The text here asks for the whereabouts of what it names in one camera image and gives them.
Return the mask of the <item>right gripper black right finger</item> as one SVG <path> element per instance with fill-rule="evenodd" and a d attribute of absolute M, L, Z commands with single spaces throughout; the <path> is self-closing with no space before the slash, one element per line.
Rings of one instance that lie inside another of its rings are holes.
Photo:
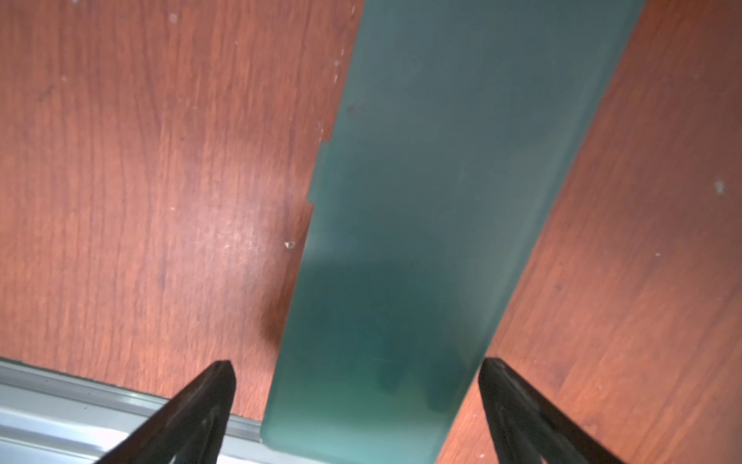
<path fill-rule="evenodd" d="M 620 463 L 499 358 L 486 358 L 477 384 L 500 463 Z"/>

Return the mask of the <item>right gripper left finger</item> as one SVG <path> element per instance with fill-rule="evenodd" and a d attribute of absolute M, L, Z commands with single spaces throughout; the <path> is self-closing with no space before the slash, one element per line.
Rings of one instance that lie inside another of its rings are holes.
<path fill-rule="evenodd" d="M 217 462 L 235 392 L 232 363 L 212 363 L 99 462 Z"/>

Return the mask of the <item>dark green pencil case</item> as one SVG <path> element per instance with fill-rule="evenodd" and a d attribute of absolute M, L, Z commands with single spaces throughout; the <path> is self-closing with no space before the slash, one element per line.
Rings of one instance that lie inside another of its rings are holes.
<path fill-rule="evenodd" d="M 308 193 L 268 447 L 438 458 L 642 9 L 364 3 Z"/>

